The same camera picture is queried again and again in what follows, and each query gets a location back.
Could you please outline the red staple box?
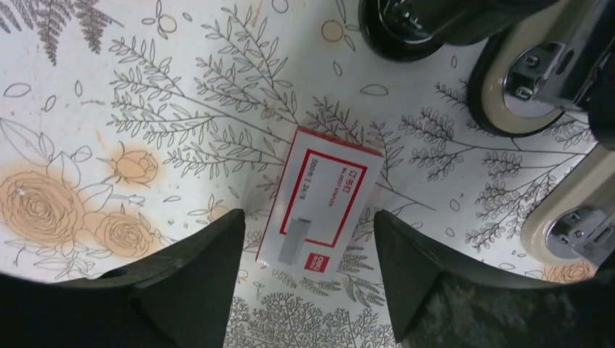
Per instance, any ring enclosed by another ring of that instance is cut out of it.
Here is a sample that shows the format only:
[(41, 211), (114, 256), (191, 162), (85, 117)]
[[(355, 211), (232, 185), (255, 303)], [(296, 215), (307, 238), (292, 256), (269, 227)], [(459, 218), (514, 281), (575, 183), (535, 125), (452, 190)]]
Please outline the red staple box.
[(383, 164), (379, 151), (299, 127), (256, 262), (332, 280)]

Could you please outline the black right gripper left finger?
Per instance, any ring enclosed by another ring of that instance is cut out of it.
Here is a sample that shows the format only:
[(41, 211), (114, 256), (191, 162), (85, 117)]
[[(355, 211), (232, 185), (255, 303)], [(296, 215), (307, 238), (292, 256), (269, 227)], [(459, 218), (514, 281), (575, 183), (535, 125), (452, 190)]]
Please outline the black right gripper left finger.
[(3, 347), (222, 347), (244, 244), (234, 209), (95, 279), (1, 276)]

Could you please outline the beige and black stapler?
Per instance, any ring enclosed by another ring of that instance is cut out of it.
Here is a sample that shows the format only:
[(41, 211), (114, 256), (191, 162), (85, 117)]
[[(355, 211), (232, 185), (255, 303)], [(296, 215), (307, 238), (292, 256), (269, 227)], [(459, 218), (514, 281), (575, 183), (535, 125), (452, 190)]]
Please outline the beige and black stapler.
[(614, 148), (614, 3), (558, 1), (492, 36), (470, 75), (474, 122), (496, 136), (540, 133), (567, 112), (587, 115)]

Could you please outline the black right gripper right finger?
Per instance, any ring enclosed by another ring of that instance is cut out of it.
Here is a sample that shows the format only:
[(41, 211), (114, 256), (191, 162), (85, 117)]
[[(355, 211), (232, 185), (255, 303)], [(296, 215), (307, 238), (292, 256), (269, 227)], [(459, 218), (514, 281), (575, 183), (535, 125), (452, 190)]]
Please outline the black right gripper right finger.
[(404, 347), (612, 347), (614, 258), (569, 284), (493, 267), (386, 210), (373, 219), (389, 317)]

